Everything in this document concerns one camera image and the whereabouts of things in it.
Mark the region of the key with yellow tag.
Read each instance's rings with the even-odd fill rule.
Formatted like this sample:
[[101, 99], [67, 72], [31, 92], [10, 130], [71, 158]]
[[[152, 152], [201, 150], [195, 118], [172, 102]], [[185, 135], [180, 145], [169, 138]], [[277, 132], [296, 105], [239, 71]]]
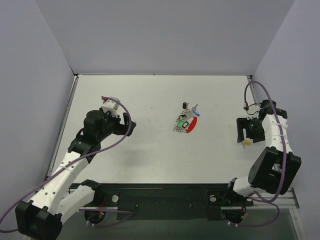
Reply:
[[251, 145], [251, 142], [248, 140], [244, 140], [241, 142], [243, 148], [245, 149], [246, 147], [249, 147]]

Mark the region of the keyring bunch with coloured tags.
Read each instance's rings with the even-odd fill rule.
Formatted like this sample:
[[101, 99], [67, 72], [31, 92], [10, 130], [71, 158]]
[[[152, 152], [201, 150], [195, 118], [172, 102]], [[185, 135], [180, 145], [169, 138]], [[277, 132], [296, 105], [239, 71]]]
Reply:
[[188, 102], [182, 103], [182, 111], [175, 120], [173, 131], [177, 133], [189, 134], [194, 130], [198, 123], [200, 114], [197, 111], [198, 104], [189, 107]]

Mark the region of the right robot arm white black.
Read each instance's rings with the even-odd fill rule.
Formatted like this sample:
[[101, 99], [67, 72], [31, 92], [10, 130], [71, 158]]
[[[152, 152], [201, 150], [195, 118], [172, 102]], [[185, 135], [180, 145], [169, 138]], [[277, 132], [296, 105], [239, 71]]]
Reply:
[[253, 143], [265, 142], [265, 148], [250, 168], [247, 177], [234, 178], [223, 192], [224, 201], [236, 204], [241, 197], [256, 195], [262, 200], [262, 193], [273, 195], [268, 199], [272, 203], [284, 195], [291, 186], [302, 160], [293, 153], [287, 135], [287, 112], [276, 107], [276, 102], [263, 100], [260, 103], [246, 105], [249, 111], [246, 117], [236, 120], [237, 142], [244, 144], [246, 139]]

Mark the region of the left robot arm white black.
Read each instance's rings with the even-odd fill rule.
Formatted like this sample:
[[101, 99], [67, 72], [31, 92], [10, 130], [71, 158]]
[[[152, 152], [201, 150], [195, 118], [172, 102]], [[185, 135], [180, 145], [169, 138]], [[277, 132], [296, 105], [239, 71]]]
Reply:
[[36, 240], [55, 240], [66, 220], [80, 208], [88, 203], [99, 205], [103, 193], [93, 180], [85, 180], [74, 193], [64, 195], [96, 154], [103, 152], [102, 141], [110, 135], [128, 137], [135, 127], [128, 111], [122, 117], [110, 109], [89, 111], [59, 167], [29, 201], [21, 200], [15, 207], [18, 232]]

